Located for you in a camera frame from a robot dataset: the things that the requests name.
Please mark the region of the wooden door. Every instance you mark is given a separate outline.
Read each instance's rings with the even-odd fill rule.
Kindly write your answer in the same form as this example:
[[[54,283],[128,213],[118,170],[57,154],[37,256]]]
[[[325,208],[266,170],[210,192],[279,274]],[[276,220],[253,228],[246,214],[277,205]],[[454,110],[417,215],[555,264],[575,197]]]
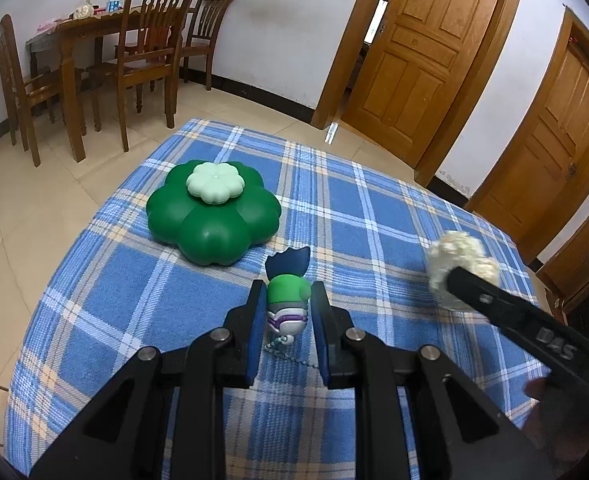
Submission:
[[[480,100],[520,0],[390,0],[340,103],[379,0],[356,0],[311,118],[368,136],[427,185]]]
[[[588,194],[589,30],[565,10],[531,106],[465,206],[508,234],[530,263]]]

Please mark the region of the right wooden door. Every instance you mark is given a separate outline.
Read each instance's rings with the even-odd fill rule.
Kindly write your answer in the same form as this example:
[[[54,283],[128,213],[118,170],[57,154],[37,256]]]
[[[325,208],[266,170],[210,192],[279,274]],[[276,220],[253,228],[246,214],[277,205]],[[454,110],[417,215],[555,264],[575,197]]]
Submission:
[[[588,194],[589,30],[565,10],[531,106],[465,206],[508,234],[530,263]]]

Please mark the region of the wooden chair far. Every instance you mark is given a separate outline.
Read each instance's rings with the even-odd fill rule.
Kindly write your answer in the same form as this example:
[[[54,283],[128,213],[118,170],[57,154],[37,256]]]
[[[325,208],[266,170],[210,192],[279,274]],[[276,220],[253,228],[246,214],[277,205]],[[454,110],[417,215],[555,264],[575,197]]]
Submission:
[[[187,37],[180,52],[183,80],[188,81],[189,60],[196,56],[206,59],[206,90],[212,89],[214,51],[227,9],[234,0],[197,0],[189,11],[191,19]]]

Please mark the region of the wooden chair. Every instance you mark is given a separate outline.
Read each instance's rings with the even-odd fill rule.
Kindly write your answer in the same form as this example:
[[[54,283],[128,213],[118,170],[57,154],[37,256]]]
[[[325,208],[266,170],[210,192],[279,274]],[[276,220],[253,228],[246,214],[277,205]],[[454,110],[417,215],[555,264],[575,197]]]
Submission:
[[[197,0],[189,11],[191,19],[187,37],[180,52],[183,80],[188,81],[189,60],[196,56],[206,59],[206,90],[212,89],[214,51],[227,9],[234,0]]]
[[[101,129],[100,88],[108,81],[116,86],[116,110],[124,151],[127,136],[126,91],[136,91],[136,107],[142,108],[142,90],[148,82],[164,82],[166,125],[175,126],[177,80],[183,30],[192,0],[124,0],[116,57],[87,70],[94,126]]]

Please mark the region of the wooden chair near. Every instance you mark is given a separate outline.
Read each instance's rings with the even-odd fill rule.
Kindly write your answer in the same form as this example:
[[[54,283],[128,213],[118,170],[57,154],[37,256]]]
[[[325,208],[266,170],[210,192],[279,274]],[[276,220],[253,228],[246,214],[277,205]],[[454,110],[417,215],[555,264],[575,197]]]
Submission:
[[[126,91],[136,91],[136,107],[142,108],[142,90],[148,82],[164,82],[166,125],[175,126],[177,80],[183,30],[192,0],[124,0],[116,57],[87,70],[94,126],[101,129],[100,88],[108,81],[116,86],[116,110],[124,151],[127,136]]]

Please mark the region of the cream paper ball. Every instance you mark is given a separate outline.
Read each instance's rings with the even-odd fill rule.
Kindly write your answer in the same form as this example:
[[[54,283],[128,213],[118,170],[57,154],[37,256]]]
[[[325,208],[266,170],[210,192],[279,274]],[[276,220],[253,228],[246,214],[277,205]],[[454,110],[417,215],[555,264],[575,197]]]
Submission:
[[[479,278],[499,286],[499,263],[488,257],[482,242],[467,232],[447,231],[435,240],[427,252],[427,272],[430,292],[437,305],[448,311],[471,311],[446,287],[447,275],[461,266]]]

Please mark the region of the low wooden panel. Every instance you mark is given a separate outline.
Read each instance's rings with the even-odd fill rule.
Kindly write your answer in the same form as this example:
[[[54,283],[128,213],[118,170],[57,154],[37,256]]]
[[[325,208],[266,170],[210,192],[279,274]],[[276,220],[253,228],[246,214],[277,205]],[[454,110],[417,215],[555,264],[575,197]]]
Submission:
[[[547,288],[552,316],[567,324],[567,315],[589,296],[589,216],[536,276]]]

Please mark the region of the left wooden door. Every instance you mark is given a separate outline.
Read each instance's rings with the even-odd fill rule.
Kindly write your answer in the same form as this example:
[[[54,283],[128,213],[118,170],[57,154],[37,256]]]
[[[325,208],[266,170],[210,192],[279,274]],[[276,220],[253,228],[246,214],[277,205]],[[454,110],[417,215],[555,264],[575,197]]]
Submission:
[[[427,185],[480,100],[520,0],[390,0],[340,103],[379,0],[356,0],[311,118],[368,136]]]

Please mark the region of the green clover-shaped box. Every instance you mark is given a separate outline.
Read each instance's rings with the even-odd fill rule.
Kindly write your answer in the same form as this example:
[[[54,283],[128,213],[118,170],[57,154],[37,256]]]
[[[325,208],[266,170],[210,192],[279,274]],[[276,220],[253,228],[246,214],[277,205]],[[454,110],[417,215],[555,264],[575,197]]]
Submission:
[[[258,170],[192,159],[175,166],[146,203],[154,238],[199,266],[230,266],[277,232],[281,206]]]

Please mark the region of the green toy figure keychain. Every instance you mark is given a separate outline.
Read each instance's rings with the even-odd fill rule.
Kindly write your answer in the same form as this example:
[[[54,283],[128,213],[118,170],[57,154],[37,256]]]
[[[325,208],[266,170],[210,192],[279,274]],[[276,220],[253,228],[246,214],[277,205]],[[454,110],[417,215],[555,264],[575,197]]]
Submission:
[[[266,259],[267,336],[263,349],[277,359],[318,368],[286,351],[307,326],[311,283],[305,273],[310,261],[311,248],[308,246],[289,247]]]

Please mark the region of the wooden chair foreground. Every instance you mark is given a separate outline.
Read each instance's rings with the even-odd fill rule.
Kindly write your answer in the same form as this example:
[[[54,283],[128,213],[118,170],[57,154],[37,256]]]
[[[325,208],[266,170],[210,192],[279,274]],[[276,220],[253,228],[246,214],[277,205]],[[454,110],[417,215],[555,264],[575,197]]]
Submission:
[[[33,110],[45,105],[49,121],[56,121],[54,97],[63,101],[63,90],[59,68],[48,66],[34,76],[24,76],[19,60],[14,23],[5,14],[0,19],[0,83],[6,112],[11,144],[21,140],[22,148],[30,152],[33,165],[40,166],[40,151],[34,129]]]

